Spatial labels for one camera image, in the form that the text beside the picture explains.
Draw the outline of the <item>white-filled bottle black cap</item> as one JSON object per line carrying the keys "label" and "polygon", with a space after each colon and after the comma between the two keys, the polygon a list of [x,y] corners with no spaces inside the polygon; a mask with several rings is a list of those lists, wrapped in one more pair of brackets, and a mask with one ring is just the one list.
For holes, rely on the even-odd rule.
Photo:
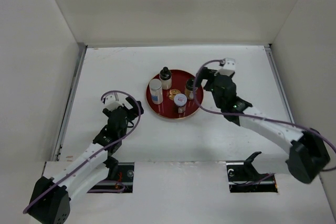
{"label": "white-filled bottle black cap", "polygon": [[172,86],[172,73],[168,67],[163,67],[159,73],[159,79],[162,83],[162,89],[168,90]]}

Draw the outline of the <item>blue-label jar silver lid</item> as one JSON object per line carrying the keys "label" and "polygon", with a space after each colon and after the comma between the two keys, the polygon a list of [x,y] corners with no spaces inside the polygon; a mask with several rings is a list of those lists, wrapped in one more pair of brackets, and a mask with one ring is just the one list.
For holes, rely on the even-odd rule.
{"label": "blue-label jar silver lid", "polygon": [[154,104],[161,104],[163,102],[163,89],[160,79],[152,79],[149,82],[149,89],[152,102]]}

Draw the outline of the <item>small dark spice jar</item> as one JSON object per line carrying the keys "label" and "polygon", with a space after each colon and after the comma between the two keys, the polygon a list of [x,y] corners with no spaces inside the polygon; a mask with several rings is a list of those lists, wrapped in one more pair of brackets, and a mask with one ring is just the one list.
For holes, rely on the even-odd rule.
{"label": "small dark spice jar", "polygon": [[176,94],[174,97],[174,104],[177,107],[177,112],[179,114],[184,113],[186,109],[186,104],[187,104],[186,95],[182,93]]}

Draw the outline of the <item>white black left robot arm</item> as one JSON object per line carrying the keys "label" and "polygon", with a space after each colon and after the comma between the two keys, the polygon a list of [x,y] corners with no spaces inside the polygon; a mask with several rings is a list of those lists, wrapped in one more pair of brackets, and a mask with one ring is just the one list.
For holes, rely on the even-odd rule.
{"label": "white black left robot arm", "polygon": [[107,124],[89,147],[68,167],[51,177],[42,176],[34,185],[28,206],[23,213],[40,223],[64,223],[71,204],[91,191],[99,182],[113,181],[118,175],[119,162],[112,156],[138,126],[144,113],[142,104],[127,95],[131,106],[114,101],[103,109]]}

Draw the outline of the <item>tan powder bottle black cap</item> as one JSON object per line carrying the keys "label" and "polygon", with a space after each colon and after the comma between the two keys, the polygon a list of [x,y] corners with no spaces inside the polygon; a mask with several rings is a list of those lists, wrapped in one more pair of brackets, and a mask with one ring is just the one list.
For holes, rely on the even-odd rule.
{"label": "tan powder bottle black cap", "polygon": [[193,84],[194,84],[194,78],[189,78],[185,84],[184,94],[186,95],[188,100],[194,99]]}

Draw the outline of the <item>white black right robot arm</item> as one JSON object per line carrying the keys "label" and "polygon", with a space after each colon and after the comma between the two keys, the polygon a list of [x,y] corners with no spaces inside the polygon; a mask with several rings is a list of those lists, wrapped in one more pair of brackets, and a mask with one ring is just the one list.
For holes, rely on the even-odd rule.
{"label": "white black right robot arm", "polygon": [[193,87],[201,86],[212,93],[218,115],[237,126],[252,130],[279,146],[288,156],[283,161],[285,170],[296,180],[309,184],[330,161],[327,140],[316,130],[289,122],[265,117],[251,103],[236,92],[233,75],[225,69],[201,67]]}

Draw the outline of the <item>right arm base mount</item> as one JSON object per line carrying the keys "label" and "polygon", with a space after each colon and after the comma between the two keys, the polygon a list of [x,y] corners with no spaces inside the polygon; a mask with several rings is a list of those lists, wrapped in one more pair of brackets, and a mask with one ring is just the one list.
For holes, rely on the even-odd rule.
{"label": "right arm base mount", "polygon": [[254,152],[243,161],[226,163],[228,186],[231,193],[277,193],[274,173],[259,173],[253,161],[261,154]]}

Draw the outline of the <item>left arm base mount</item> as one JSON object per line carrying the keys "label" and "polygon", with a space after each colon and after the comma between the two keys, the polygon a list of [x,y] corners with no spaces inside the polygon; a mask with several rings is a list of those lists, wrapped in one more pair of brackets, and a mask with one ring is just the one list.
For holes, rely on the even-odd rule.
{"label": "left arm base mount", "polygon": [[109,168],[107,178],[98,182],[88,193],[132,193],[135,163],[120,163],[114,157],[108,157],[104,164]]}

